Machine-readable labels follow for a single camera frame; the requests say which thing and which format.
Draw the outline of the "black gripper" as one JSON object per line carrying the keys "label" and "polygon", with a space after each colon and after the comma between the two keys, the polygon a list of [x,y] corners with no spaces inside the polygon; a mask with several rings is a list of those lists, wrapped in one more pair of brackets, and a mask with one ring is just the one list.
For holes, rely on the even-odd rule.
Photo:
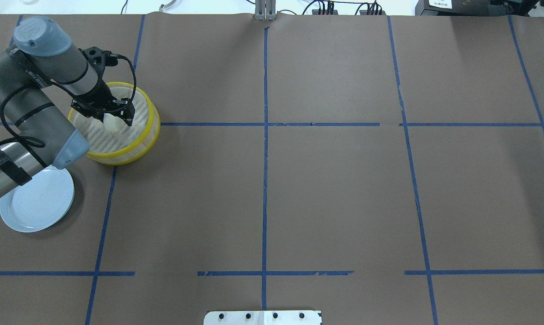
{"label": "black gripper", "polygon": [[133,125],[135,117],[133,100],[115,98],[102,79],[97,80],[96,86],[86,94],[74,95],[71,108],[84,117],[92,117],[101,123],[104,121],[105,113],[119,116],[129,127]]}

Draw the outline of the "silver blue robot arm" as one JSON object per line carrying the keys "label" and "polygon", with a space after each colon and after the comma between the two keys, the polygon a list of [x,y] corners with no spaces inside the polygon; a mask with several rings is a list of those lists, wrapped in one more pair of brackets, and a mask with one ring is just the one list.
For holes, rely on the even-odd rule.
{"label": "silver blue robot arm", "polygon": [[87,118],[105,114],[131,126],[133,97],[113,96],[103,76],[125,56],[98,47],[79,49],[51,18],[21,21],[13,43],[0,53],[0,120],[10,137],[0,141],[0,198],[52,166],[67,168],[85,156],[89,144],[44,93],[59,87],[71,107]]}

